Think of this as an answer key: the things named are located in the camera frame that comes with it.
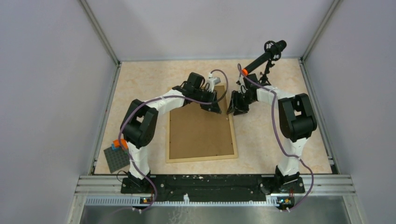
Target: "purple hose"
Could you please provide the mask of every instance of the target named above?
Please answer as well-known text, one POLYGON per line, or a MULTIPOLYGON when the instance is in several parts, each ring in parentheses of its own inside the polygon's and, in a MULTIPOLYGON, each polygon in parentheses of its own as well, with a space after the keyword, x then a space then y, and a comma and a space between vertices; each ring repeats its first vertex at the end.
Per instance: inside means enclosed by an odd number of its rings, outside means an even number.
MULTIPOLYGON (((227 91, 228 91, 228 78, 227 78, 227 75, 225 74, 225 72, 223 72, 223 71, 220 70, 220 69, 214 69, 213 71, 211 71, 211 73, 213 73, 213 72, 215 72, 215 71, 221 72, 221 73, 224 75, 224 78, 226 79, 226 91, 224 92, 223 96, 220 97, 218 100, 216 100, 216 101, 214 101, 214 102, 208 102, 208 103, 206 103, 206 102, 200 102, 200 101, 197 101, 197 100, 194 100, 194 99, 185 97, 185 96, 176 96, 176 95, 173 95, 173 96, 164 96, 163 98, 164 98, 164 99, 167 99, 167 98, 183 98, 183 99, 189 100, 189 101, 191 101, 191 102, 194 102, 194 103, 197 103, 197 104, 203 104, 203 105, 211 105, 211 104, 213 104, 213 103, 215 103, 215 102, 220 101, 220 100, 224 97, 224 95, 227 93, 227 91)), ((150 178, 148 178, 144 173, 142 173, 142 172, 139 170, 139 168, 136 166, 136 163, 135 163, 135 161, 134 161, 132 155, 129 153, 129 150, 125 149, 125 147, 122 145, 122 143, 121 143, 121 134, 122 134, 122 132, 124 131, 125 126, 127 125, 127 123, 132 119, 132 117, 136 114, 136 112, 137 112, 138 110, 140 110, 140 109, 141 109, 142 107, 144 107, 144 105, 146 105, 146 104, 149 104, 149 103, 155 102, 155 101, 157 101, 157 100, 161 100, 161 99, 162 99, 162 98, 154 98, 154 99, 147 100, 147 101, 143 102, 142 104, 140 104, 136 109, 134 109, 134 111, 132 111, 132 113, 129 115, 129 117, 125 120, 125 122, 124 122, 124 123, 122 124, 122 126, 121 126, 120 132, 118 133, 118 142, 119 142, 120 146, 122 147, 122 149, 123 149, 124 151, 127 152, 128 156, 129 156, 129 158, 130 158, 130 160, 132 161, 132 165, 134 166, 134 168, 136 169, 136 171, 137 171, 140 175, 142 175, 142 176, 144 177, 144 179, 146 179, 146 180, 151 184, 151 186, 153 186, 153 189, 154 189, 154 198, 153 198, 153 200, 150 202, 150 204, 149 204, 146 208, 142 209, 141 212, 144 212, 144 211, 148 210, 148 209, 153 205, 153 203, 154 203, 154 202, 156 201, 156 199, 157 199, 158 190, 157 190, 157 187, 155 186, 155 184, 150 180, 150 178)), ((117 209, 117 210, 111 212, 111 213, 108 214, 107 216, 105 216, 105 217, 99 222, 99 224, 101 224, 104 220, 106 220, 106 219, 109 218, 110 216, 112 216, 112 215, 114 215, 115 213, 117 213, 117 212, 119 212, 119 211, 122 211, 122 210, 135 210, 135 211, 139 211, 138 209, 135 209, 135 208, 133 208, 133 207, 123 207, 123 208, 119 208, 119 209, 117 209)))
POLYGON ((312 169, 309 168, 309 167, 304 163, 304 161, 303 161, 302 159, 300 159, 297 155, 287 154, 286 151, 284 150, 283 146, 282 146, 281 140, 279 139, 278 131, 277 131, 277 129, 276 129, 276 124, 275 124, 275 102, 276 102, 276 97, 277 97, 276 92, 273 91, 273 90, 270 90, 270 89, 268 89, 268 88, 265 88, 264 86, 261 86, 261 85, 255 83, 255 82, 253 82, 253 81, 252 81, 251 79, 249 79, 248 77, 246 77, 246 76, 242 73, 242 67, 241 67, 240 64, 238 64, 237 67, 238 67, 239 74, 242 75, 242 77, 243 77, 244 79, 246 79, 247 81, 249 81, 251 84, 253 84, 253 85, 255 85, 255 86, 258 86, 258 87, 260 87, 260 88, 262 88, 262 89, 265 89, 265 90, 267 90, 267 91, 269 91, 269 92, 271 92, 271 93, 274 94, 274 99, 272 100, 272 105, 271 105, 271 117, 272 117, 272 128, 274 129, 274 134, 275 134, 275 137, 276 137, 276 141, 278 142, 278 145, 279 145, 279 147, 281 148, 281 151, 282 151, 282 153, 283 153, 285 156, 287 156, 287 157, 294 157, 294 158, 299 159, 300 162, 301 162, 301 164, 302 164, 305 168, 307 168, 307 169, 309 170, 309 172, 311 173, 312 183, 311 183, 311 185, 310 185, 310 188, 308 189, 307 193, 303 196, 303 198, 302 198, 296 205, 294 205, 293 208, 289 209, 290 211, 292 211, 292 210, 296 209, 296 208, 301 204, 301 202, 303 202, 303 201, 307 198, 307 196, 310 194, 310 192, 312 191, 312 188, 313 188, 313 179, 314 179, 314 177, 313 177, 313 171, 312 171, 312 169))

